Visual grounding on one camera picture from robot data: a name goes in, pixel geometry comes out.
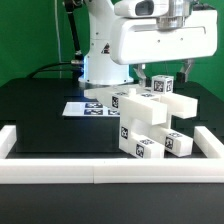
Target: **green background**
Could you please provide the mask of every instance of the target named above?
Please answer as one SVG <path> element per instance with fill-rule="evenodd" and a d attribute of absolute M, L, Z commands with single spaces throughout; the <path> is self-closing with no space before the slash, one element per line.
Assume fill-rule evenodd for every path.
<path fill-rule="evenodd" d="M 213 57 L 196 59 L 190 80 L 200 83 L 224 100 L 224 2 L 223 0 L 203 2 L 211 4 L 218 10 L 218 50 Z M 62 60 L 70 61 L 74 49 L 67 15 L 62 0 L 58 0 L 57 3 Z M 0 85 L 10 79 L 25 77 L 42 65 L 58 62 L 54 5 L 54 0 L 0 1 Z M 81 48 L 86 54 L 89 49 L 89 23 L 85 6 L 75 11 L 75 19 Z M 181 62 L 168 62 L 167 67 L 169 74 L 175 75 L 181 68 Z M 147 76 L 158 73 L 166 73 L 164 63 L 147 65 Z M 44 76 L 59 77 L 59 74 L 39 75 Z"/>

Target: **cable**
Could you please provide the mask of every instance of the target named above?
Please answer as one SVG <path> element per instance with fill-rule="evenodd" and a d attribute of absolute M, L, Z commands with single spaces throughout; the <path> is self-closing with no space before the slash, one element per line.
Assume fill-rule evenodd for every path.
<path fill-rule="evenodd" d="M 44 66 L 36 69 L 35 71 L 31 72 L 30 74 L 28 74 L 26 76 L 26 78 L 32 79 L 38 72 L 41 72 L 46 68 L 52 68 L 52 67 L 60 66 L 60 65 L 71 65 L 71 62 L 59 62 L 59 63 L 52 63 L 52 64 L 44 65 Z"/>
<path fill-rule="evenodd" d="M 58 59 L 59 59 L 59 62 L 62 62 L 61 39 L 60 39 L 60 31 L 59 31 L 59 24 L 58 24 L 58 2 L 57 2 L 57 0 L 54 1 L 54 17 L 55 17 L 55 27 L 56 27 L 57 43 L 58 43 Z"/>

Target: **stacked blocks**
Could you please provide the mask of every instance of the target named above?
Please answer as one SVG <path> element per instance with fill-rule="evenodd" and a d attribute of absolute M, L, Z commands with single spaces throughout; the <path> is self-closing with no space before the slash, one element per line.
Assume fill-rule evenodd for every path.
<path fill-rule="evenodd" d="M 173 77 L 154 76 L 152 87 L 107 87 L 85 92 L 120 112 L 119 147 L 136 158 L 163 158 L 164 150 L 181 157 L 192 152 L 193 139 L 171 127 L 171 117 L 196 116 L 197 100 L 174 94 Z"/>

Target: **metal bracket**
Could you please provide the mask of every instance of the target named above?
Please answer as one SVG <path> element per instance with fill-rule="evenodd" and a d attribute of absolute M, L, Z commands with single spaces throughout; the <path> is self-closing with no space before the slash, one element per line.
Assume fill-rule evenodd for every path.
<path fill-rule="evenodd" d="M 143 71 L 143 69 L 145 69 L 145 64 L 133 65 L 133 69 L 139 77 L 139 85 L 141 87 L 146 87 L 146 75 Z"/>

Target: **black table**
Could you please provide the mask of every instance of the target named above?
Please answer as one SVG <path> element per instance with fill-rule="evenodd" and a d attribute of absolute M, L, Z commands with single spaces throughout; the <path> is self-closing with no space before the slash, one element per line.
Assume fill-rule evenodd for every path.
<path fill-rule="evenodd" d="M 199 107 L 196 118 L 173 118 L 172 128 L 193 136 L 194 126 L 204 125 L 224 142 L 224 103 L 193 82 L 175 84 L 174 91 L 197 98 Z M 118 119 L 101 119 L 102 126 L 95 127 L 99 120 L 61 116 L 67 101 L 79 100 L 86 100 L 83 91 L 70 79 L 15 79 L 2 86 L 0 125 L 16 124 L 18 135 L 8 158 L 128 157 L 118 149 Z M 110 142 L 107 151 L 91 137 L 94 132 L 88 142 L 96 147 L 69 140 L 104 125 L 112 127 L 106 133 L 112 137 L 104 139 Z M 196 145 L 194 152 L 203 157 Z M 0 223 L 9 224 L 223 223 L 223 207 L 223 184 L 0 185 Z"/>

